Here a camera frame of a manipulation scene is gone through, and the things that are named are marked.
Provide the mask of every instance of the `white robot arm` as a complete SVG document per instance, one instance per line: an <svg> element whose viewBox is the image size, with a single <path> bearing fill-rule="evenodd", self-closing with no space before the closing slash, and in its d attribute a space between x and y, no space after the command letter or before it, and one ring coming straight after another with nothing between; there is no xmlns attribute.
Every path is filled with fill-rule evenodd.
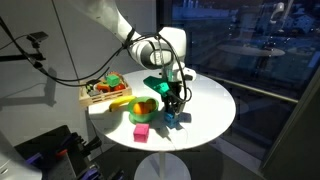
<svg viewBox="0 0 320 180"><path fill-rule="evenodd" d="M110 30L122 44L141 37L120 14L114 0L70 1L82 13ZM170 82L182 80L182 74L176 61L179 60L185 79L194 80L196 77L195 71L186 68L184 65L186 55L186 34L184 30L165 27L159 32L159 35L167 42L163 39L150 37L130 44L127 49L131 57L146 69L161 69L164 65Z"/></svg>

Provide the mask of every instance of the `pink cube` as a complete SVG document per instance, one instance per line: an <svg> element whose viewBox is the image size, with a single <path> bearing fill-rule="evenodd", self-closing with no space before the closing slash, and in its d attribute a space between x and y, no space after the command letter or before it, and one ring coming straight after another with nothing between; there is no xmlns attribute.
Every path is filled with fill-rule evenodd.
<svg viewBox="0 0 320 180"><path fill-rule="evenodd" d="M147 142L149 136L149 124L136 124L133 132L135 142Z"/></svg>

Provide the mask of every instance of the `glass window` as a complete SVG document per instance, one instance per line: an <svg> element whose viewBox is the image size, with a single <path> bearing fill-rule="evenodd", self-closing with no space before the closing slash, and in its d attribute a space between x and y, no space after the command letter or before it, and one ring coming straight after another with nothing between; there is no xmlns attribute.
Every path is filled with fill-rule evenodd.
<svg viewBox="0 0 320 180"><path fill-rule="evenodd" d="M172 2L172 26L187 33L187 66L234 82L222 83L237 104L222 138L261 160L296 105L290 100L300 99L320 59L320 2L283 2L279 12L278 0Z"/></svg>

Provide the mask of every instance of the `red toy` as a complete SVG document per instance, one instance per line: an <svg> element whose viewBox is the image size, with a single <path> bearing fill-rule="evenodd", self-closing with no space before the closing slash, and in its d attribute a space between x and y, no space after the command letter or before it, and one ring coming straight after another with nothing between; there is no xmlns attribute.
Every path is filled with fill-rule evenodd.
<svg viewBox="0 0 320 180"><path fill-rule="evenodd" d="M103 82L99 82L97 84L97 90L103 91L104 93L111 92L110 86L108 84L103 83Z"/></svg>
<svg viewBox="0 0 320 180"><path fill-rule="evenodd" d="M149 124L136 124L133 132L135 142L147 142L149 136Z"/></svg>
<svg viewBox="0 0 320 180"><path fill-rule="evenodd" d="M125 89L126 86L123 84L123 83L119 83L118 85L116 85L113 90L114 91L119 91L119 90L122 90L122 89Z"/></svg>

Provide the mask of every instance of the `green cup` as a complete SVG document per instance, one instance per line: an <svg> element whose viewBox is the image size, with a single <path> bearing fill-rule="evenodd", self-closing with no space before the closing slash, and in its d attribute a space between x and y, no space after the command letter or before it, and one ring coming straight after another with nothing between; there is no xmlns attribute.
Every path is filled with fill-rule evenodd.
<svg viewBox="0 0 320 180"><path fill-rule="evenodd" d="M134 105L136 103L147 103L147 101L153 100L155 102L155 108L153 111L147 113L147 114L136 114L134 113ZM147 123L149 121L151 121L154 116L156 115L156 113L158 112L158 107L159 107L159 102L152 98L152 97L148 97L148 96L142 96L142 97L137 97L135 99L133 99L132 101L129 102L128 104L128 110L130 112L129 114L129 119L133 124L136 123Z"/></svg>

